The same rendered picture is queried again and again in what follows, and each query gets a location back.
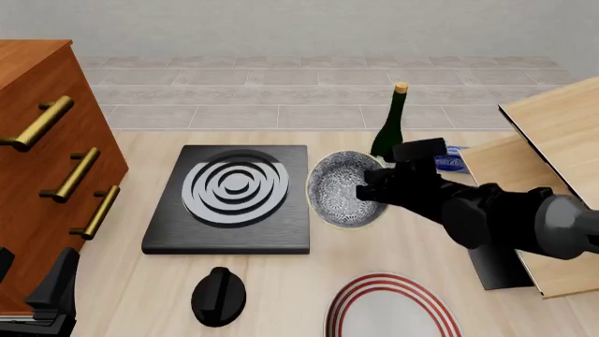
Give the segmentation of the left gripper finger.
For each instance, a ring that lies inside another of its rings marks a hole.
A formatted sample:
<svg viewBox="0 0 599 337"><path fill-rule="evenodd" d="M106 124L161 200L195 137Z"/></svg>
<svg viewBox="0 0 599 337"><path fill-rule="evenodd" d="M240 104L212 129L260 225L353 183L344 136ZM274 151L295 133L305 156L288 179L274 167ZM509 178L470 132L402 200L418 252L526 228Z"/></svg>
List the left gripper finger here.
<svg viewBox="0 0 599 337"><path fill-rule="evenodd" d="M24 302L35 312L75 312L75 280L79 260L79 252L70 247L65 248Z"/></svg>
<svg viewBox="0 0 599 337"><path fill-rule="evenodd" d="M15 259L15 255L10 252L6 247L0 246L0 282L4 280L12 263Z"/></svg>

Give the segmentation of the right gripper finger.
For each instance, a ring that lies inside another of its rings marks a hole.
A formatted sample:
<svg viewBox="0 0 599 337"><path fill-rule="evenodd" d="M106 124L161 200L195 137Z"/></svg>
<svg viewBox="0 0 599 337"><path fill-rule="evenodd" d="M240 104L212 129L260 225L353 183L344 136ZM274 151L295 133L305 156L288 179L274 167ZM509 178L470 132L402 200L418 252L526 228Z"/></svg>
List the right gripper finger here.
<svg viewBox="0 0 599 337"><path fill-rule="evenodd" d="M389 204L389 194L386 188L372 185L358 185L356 197L361 201L375 201L381 204Z"/></svg>
<svg viewBox="0 0 599 337"><path fill-rule="evenodd" d="M364 181L366 184L379 184L380 182L384 182L387 176L389 176L390 174L390 168L365 170Z"/></svg>

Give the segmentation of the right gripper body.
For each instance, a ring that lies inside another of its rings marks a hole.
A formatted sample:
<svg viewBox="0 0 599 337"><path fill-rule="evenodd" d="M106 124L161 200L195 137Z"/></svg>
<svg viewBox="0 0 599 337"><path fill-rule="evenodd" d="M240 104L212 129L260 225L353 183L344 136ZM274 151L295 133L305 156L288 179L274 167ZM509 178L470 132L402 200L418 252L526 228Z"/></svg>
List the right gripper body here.
<svg viewBox="0 0 599 337"><path fill-rule="evenodd" d="M390 204L422 216L440 216L452 196L452 183L435 165L396 165L390 178Z"/></svg>

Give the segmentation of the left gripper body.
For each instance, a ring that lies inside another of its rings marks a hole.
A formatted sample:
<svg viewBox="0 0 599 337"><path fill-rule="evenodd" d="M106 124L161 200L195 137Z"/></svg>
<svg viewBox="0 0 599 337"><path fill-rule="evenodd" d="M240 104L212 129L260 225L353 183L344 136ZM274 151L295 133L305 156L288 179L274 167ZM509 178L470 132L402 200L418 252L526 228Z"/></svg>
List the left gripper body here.
<svg viewBox="0 0 599 337"><path fill-rule="evenodd" d="M0 315L0 337L70 337L76 319L56 312Z"/></svg>

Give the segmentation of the patterned blue-white bowl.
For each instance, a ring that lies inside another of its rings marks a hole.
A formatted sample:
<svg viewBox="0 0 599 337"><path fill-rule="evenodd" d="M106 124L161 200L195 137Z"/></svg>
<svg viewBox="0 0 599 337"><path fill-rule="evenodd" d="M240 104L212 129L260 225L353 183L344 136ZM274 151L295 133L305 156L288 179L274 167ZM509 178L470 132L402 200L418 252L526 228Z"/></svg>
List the patterned blue-white bowl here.
<svg viewBox="0 0 599 337"><path fill-rule="evenodd" d="M375 157L357 151L338 151L320 160L306 180L312 210L327 224L340 229L362 229L387 210L387 204L361 201L356 187L366 184L364 173L382 169Z"/></svg>

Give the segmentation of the flat black stove plate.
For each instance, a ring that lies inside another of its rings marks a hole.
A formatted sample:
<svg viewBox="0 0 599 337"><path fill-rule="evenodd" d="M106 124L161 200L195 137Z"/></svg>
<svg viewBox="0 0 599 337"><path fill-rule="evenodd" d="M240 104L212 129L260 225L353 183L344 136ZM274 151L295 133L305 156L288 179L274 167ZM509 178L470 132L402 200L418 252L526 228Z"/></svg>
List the flat black stove plate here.
<svg viewBox="0 0 599 337"><path fill-rule="evenodd" d="M184 145L146 255L307 255L305 145Z"/></svg>

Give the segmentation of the round black stove knob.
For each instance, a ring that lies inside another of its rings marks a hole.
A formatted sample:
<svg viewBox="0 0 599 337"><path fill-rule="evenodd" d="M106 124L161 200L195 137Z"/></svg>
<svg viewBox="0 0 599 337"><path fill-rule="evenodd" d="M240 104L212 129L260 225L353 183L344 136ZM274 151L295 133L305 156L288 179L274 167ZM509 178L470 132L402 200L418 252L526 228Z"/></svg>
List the round black stove knob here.
<svg viewBox="0 0 599 337"><path fill-rule="evenodd" d="M241 315L246 299L241 278L225 267L215 267L194 289L191 308L202 325L221 328Z"/></svg>

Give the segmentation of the dark green corked bottle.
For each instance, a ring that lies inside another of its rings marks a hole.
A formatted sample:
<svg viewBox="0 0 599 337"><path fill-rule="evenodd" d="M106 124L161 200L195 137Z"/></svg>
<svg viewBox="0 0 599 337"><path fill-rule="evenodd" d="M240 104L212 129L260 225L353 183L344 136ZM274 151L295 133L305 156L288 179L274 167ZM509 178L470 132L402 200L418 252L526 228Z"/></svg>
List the dark green corked bottle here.
<svg viewBox="0 0 599 337"><path fill-rule="evenodd" d="M407 92L407 83L400 81L395 84L387 119L378 131L371 147L371 156L380 157L387 163L395 162L393 148L403 142L402 112Z"/></svg>

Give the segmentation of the blue printed food box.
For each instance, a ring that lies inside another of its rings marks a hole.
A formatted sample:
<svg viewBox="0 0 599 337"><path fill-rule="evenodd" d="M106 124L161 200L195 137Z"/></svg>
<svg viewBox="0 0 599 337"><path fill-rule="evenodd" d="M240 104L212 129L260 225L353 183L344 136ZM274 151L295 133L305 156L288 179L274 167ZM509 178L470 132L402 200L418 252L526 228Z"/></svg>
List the blue printed food box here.
<svg viewBox="0 0 599 337"><path fill-rule="evenodd" d="M435 156L434 163L438 170L444 172L469 174L470 170L460 155L467 147L446 145L446 154Z"/></svg>

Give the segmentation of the white plate with red rings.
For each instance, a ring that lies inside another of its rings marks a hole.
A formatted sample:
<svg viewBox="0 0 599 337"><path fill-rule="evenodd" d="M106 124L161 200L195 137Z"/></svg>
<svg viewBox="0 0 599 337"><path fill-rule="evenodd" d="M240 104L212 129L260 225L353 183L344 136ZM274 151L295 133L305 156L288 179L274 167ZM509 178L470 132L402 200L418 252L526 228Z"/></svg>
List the white plate with red rings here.
<svg viewBox="0 0 599 337"><path fill-rule="evenodd" d="M349 280L331 298L323 337L464 337L448 306L416 280L387 271Z"/></svg>

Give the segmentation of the pale wooden rack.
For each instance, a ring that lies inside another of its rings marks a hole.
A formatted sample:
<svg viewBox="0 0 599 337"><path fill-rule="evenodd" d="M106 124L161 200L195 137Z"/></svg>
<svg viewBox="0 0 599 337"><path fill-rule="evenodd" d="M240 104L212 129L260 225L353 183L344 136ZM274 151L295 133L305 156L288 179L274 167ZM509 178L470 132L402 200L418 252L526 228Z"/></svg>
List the pale wooden rack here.
<svg viewBox="0 0 599 337"><path fill-rule="evenodd" d="M475 183L551 187L599 211L599 77L499 110L518 133L462 152Z"/></svg>

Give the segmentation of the wooden cabinet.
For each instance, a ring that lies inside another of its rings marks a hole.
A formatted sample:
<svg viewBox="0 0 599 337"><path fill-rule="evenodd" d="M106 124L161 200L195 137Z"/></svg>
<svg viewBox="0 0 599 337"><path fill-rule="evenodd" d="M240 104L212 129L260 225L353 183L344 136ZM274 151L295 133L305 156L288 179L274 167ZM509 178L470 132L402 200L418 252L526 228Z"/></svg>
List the wooden cabinet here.
<svg viewBox="0 0 599 337"><path fill-rule="evenodd" d="M88 242L68 232L85 227L101 198L128 171L108 123L67 40L0 40L0 137L17 137L39 117L38 103L66 95L74 106L34 147L0 146L0 246L15 259L0 282L0 315L28 313L24 300L67 248ZM65 204L41 198L79 164L69 157L95 147L101 155Z"/></svg>

